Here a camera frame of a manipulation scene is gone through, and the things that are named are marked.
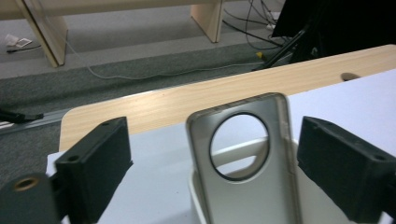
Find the bench leg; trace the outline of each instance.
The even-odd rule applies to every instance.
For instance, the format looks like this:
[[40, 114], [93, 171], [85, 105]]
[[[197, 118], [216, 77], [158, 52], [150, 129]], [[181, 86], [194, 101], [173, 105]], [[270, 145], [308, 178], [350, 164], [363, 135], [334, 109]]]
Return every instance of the bench leg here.
[[220, 40], [223, 1], [191, 6], [191, 16], [214, 43]]
[[63, 17], [46, 17], [39, 0], [16, 0], [53, 67], [64, 64], [67, 25]]

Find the wooden desk edge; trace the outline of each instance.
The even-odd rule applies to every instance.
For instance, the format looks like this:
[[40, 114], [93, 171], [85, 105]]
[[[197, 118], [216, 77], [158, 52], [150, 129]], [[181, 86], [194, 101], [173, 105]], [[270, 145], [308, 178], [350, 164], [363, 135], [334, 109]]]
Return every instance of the wooden desk edge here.
[[365, 77], [393, 68], [396, 46], [386, 45], [84, 105], [64, 115], [60, 151], [69, 149], [101, 122], [116, 117], [126, 116], [129, 132], [141, 133], [183, 122], [192, 112], [214, 105], [270, 91], [291, 95], [340, 83], [342, 73]]

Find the wooden table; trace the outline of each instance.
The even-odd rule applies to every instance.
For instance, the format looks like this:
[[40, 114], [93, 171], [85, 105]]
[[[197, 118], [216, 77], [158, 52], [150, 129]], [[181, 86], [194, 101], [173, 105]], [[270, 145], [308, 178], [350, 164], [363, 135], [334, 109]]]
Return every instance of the wooden table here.
[[191, 5], [191, 16], [212, 42], [219, 42], [226, 0], [1, 0], [0, 20], [26, 19], [53, 67], [64, 64], [65, 15]]
[[304, 63], [143, 92], [70, 110], [62, 120], [60, 151], [99, 123], [126, 116], [129, 132], [141, 133], [184, 122], [191, 113], [266, 92], [286, 95], [340, 83], [340, 75], [370, 76], [396, 68], [396, 46], [364, 49]]

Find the white cable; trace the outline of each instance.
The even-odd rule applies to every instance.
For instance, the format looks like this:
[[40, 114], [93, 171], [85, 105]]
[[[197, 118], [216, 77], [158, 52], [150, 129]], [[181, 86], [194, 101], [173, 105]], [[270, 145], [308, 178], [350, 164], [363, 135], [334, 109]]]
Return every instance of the white cable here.
[[175, 74], [154, 74], [148, 77], [120, 77], [120, 76], [113, 76], [113, 77], [103, 77], [95, 72], [93, 72], [93, 70], [91, 69], [91, 67], [86, 63], [86, 61], [73, 49], [73, 47], [70, 45], [70, 43], [67, 41], [66, 38], [64, 38], [61, 33], [58, 31], [58, 29], [52, 24], [52, 22], [48, 19], [48, 15], [46, 13], [46, 11], [44, 10], [41, 1], [38, 1], [38, 4], [40, 5], [40, 7], [43, 10], [43, 14], [45, 16], [45, 19], [47, 21], [47, 23], [49, 24], [50, 28], [55, 31], [55, 33], [64, 41], [64, 43], [66, 43], [66, 46], [70, 48], [70, 50], [81, 60], [82, 65], [84, 65], [88, 71], [90, 71], [90, 73], [92, 75], [94, 75], [95, 77], [99, 77], [101, 79], [114, 79], [114, 78], [121, 78], [121, 79], [129, 79], [129, 80], [142, 80], [142, 79], [146, 79], [146, 78], [150, 78], [150, 77], [171, 77], [171, 76], [179, 76], [179, 75], [184, 75], [184, 74], [188, 74], [188, 73], [192, 73], [192, 72], [198, 72], [198, 71], [212, 71], [212, 70], [219, 70], [219, 69], [223, 69], [223, 68], [228, 68], [228, 67], [234, 67], [234, 66], [247, 66], [247, 65], [256, 65], [256, 64], [262, 64], [262, 63], [239, 63], [239, 64], [230, 64], [230, 65], [225, 65], [222, 67], [214, 67], [214, 68], [200, 68], [200, 69], [193, 69], [187, 72], [181, 72], [181, 73], [175, 73]]

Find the black cable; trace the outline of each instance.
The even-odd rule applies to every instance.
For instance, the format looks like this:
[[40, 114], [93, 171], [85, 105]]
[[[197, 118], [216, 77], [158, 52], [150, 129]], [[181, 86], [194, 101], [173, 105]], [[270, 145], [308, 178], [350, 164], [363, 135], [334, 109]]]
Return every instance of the black cable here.
[[266, 15], [267, 15], [267, 12], [268, 12], [269, 17], [270, 17], [271, 20], [273, 21], [273, 22], [270, 22], [270, 23], [276, 25], [276, 20], [274, 19], [273, 15], [271, 14], [271, 10], [267, 7], [267, 5], [265, 5], [265, 3], [264, 3], [263, 0], [260, 0], [260, 2], [262, 3], [262, 11], [263, 11], [263, 13], [264, 13], [264, 15], [265, 15], [265, 18], [267, 18], [268, 22], [270, 22], [270, 20], [269, 20], [268, 17], [266, 16]]
[[231, 14], [230, 12], [228, 12], [225, 8], [224, 8], [224, 12], [227, 13], [229, 16], [231, 16], [231, 17], [233, 17], [233, 18], [235, 18], [235, 19], [237, 19], [237, 20], [240, 20], [240, 21], [249, 21], [249, 22], [254, 22], [254, 23], [262, 24], [262, 25], [265, 25], [265, 26], [268, 25], [268, 23], [265, 23], [265, 22], [262, 22], [262, 21], [253, 21], [253, 20], [247, 20], [247, 19], [243, 19], [243, 18], [236, 17], [235, 15]]
[[[38, 46], [29, 48], [29, 49], [38, 49], [38, 48], [40, 48], [40, 47], [41, 47], [41, 45], [38, 45]], [[14, 53], [14, 52], [23, 51], [23, 50], [28, 50], [28, 49], [8, 49], [8, 50], [7, 50], [7, 53]]]
[[268, 43], [270, 43], [270, 44], [276, 45], [276, 47], [270, 48], [270, 49], [276, 49], [276, 48], [281, 48], [281, 47], [283, 47], [283, 45], [278, 44], [278, 43], [276, 43], [276, 42], [274, 42], [274, 41], [272, 41], [272, 40], [267, 40], [267, 39], [264, 39], [264, 38], [259, 37], [259, 36], [257, 36], [257, 35], [253, 35], [253, 34], [251, 34], [251, 33], [248, 33], [248, 32], [246, 32], [246, 31], [244, 31], [244, 30], [241, 30], [241, 29], [239, 29], [239, 28], [237, 28], [237, 27], [231, 25], [230, 23], [228, 23], [228, 22], [225, 21], [225, 20], [223, 20], [222, 22], [224, 22], [224, 24], [230, 26], [231, 28], [235, 29], [236, 31], [239, 31], [239, 32], [241, 32], [241, 33], [244, 33], [245, 35], [251, 35], [251, 36], [253, 36], [253, 37], [255, 37], [255, 38], [258, 38], [258, 39], [260, 39], [260, 40], [262, 40], [262, 41], [266, 41], [266, 42], [268, 42]]
[[[251, 9], [254, 8], [254, 6], [253, 6], [253, 0], [248, 0], [248, 2], [250, 3], [250, 8], [248, 9], [248, 13], [247, 13], [247, 21], [245, 22], [245, 32], [244, 32], [244, 33], [245, 33], [245, 38], [246, 38], [246, 40], [247, 40], [247, 43], [248, 43], [252, 48], [254, 48], [254, 49], [262, 49], [262, 48], [257, 48], [257, 47], [255, 47], [252, 43], [250, 43], [250, 41], [249, 41], [249, 39], [248, 39], [248, 36], [250, 35], [250, 34], [248, 33], [248, 21], [249, 21]], [[273, 45], [276, 45], [275, 48], [270, 48], [270, 49], [276, 49], [276, 48], [278, 48], [278, 47], [283, 47], [282, 45], [280, 45], [280, 44], [278, 44], [278, 43], [276, 43], [276, 42], [274, 42], [274, 41], [267, 40], [267, 39], [264, 39], [264, 38], [261, 38], [261, 37], [260, 37], [259, 39], [264, 40], [264, 41], [266, 41], [266, 42], [268, 42], [268, 43], [271, 43], [271, 44], [273, 44]]]
[[260, 13], [260, 11], [259, 11], [255, 6], [253, 6], [253, 1], [252, 1], [252, 0], [249, 0], [248, 2], [250, 3], [250, 10], [253, 8], [253, 9], [256, 11], [256, 13], [257, 13], [261, 18], [263, 18], [265, 21], [268, 21], [269, 23], [271, 23], [271, 22], [268, 20], [268, 18], [266, 17], [265, 14], [262, 15], [262, 14]]

